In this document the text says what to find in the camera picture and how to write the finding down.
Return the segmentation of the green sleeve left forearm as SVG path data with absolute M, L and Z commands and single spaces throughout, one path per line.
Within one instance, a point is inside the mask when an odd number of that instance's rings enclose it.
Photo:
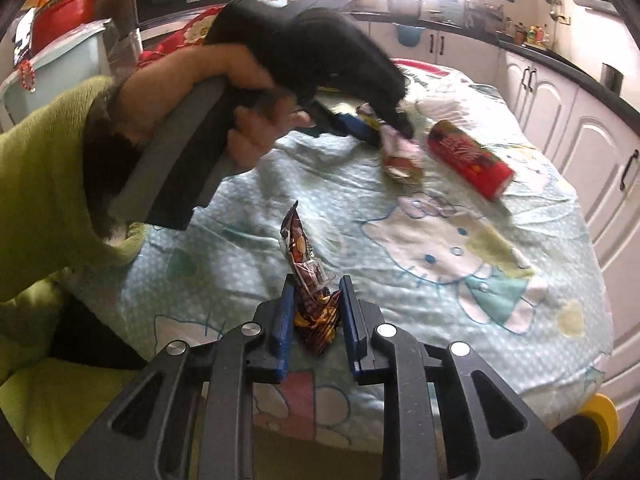
M 112 244 L 96 235 L 86 201 L 82 148 L 93 103 L 114 90 L 96 76 L 67 90 L 1 135 L 1 299 L 52 273 L 123 266 L 140 252 L 135 223 Z

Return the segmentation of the person's left hand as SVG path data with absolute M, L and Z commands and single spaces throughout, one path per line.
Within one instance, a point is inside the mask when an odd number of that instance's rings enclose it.
M 242 44 L 186 47 L 138 70 L 120 88 L 113 103 L 115 130 L 134 144 L 151 141 L 165 117 L 200 81 L 225 76 L 235 87 L 265 90 L 274 87 L 269 73 Z M 227 134 L 227 151 L 239 170 L 254 168 L 277 140 L 312 125 L 292 96 L 282 96 L 269 116 L 238 107 Z

